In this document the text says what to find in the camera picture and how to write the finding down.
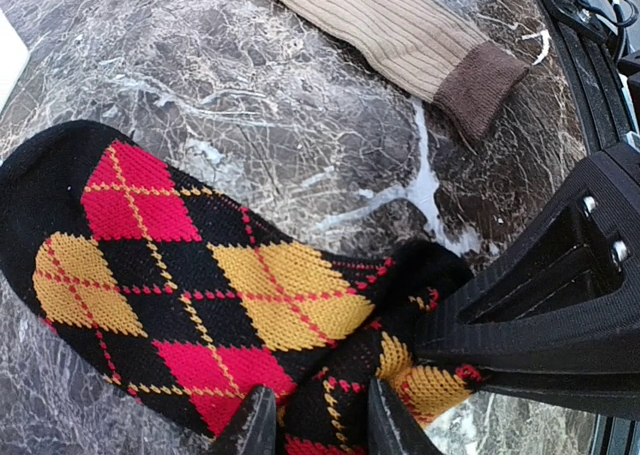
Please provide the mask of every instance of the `gray marble table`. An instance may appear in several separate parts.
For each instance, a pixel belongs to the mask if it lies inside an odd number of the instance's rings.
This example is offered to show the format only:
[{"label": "gray marble table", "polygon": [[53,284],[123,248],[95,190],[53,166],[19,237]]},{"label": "gray marble table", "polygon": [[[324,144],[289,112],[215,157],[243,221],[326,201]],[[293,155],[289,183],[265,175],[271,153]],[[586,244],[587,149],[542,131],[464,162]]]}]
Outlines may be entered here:
[{"label": "gray marble table", "polygon": [[[481,268],[584,153],[533,0],[442,1],[533,65],[473,145],[275,0],[0,0],[32,52],[0,156],[57,122],[99,120],[316,247],[377,256],[422,234]],[[104,383],[4,281],[0,314],[0,453],[205,453]],[[430,434],[449,454],[572,455],[592,424],[478,394]]]}]

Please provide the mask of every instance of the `marble surface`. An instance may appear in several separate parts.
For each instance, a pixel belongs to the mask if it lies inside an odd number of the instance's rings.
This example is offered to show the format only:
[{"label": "marble surface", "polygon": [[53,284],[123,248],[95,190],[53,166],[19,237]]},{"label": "marble surface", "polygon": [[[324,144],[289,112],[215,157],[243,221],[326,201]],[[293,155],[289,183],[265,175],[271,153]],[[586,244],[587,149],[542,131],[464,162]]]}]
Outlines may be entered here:
[{"label": "marble surface", "polygon": [[[532,64],[470,144],[275,0],[0,0],[31,61],[0,157],[89,118],[316,247],[377,256],[424,235],[494,259],[584,155],[533,0],[441,0]],[[201,454],[208,441],[104,383],[0,290],[0,453]],[[448,454],[582,454],[593,417],[478,394],[430,429]]]}]

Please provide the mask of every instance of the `beige sock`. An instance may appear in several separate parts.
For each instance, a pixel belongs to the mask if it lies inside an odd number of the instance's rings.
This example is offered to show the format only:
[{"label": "beige sock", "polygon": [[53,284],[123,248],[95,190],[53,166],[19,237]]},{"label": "beige sock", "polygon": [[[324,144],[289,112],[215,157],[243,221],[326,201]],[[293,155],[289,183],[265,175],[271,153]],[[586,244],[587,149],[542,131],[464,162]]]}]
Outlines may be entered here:
[{"label": "beige sock", "polygon": [[280,0],[482,139],[527,67],[434,0]]}]

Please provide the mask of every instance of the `argyle sock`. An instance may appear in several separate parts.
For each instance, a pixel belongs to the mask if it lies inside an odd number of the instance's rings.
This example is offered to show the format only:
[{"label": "argyle sock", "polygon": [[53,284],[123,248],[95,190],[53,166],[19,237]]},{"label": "argyle sock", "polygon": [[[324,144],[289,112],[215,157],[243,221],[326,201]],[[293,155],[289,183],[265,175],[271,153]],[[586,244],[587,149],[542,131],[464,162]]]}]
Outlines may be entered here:
[{"label": "argyle sock", "polygon": [[411,355],[417,318],[471,276],[458,257],[424,241],[381,260],[313,249],[104,125],[18,147],[0,207],[17,295],[107,381],[197,432],[220,433],[261,383],[281,452],[364,452],[371,377],[423,424],[480,378]]}]

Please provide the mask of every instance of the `argyle pattern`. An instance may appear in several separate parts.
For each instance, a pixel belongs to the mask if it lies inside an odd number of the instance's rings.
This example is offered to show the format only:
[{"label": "argyle pattern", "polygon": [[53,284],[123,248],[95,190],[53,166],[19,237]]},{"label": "argyle pattern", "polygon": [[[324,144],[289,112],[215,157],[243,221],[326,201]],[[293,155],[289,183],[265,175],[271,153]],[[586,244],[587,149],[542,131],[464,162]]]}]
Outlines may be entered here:
[{"label": "argyle pattern", "polygon": [[215,437],[260,383],[276,394],[281,452],[364,453],[371,377],[423,425],[480,379],[470,366],[413,363],[413,322],[450,287],[395,294],[398,257],[296,242],[124,137],[81,205],[86,226],[37,253],[34,311],[108,382],[178,424]]}]

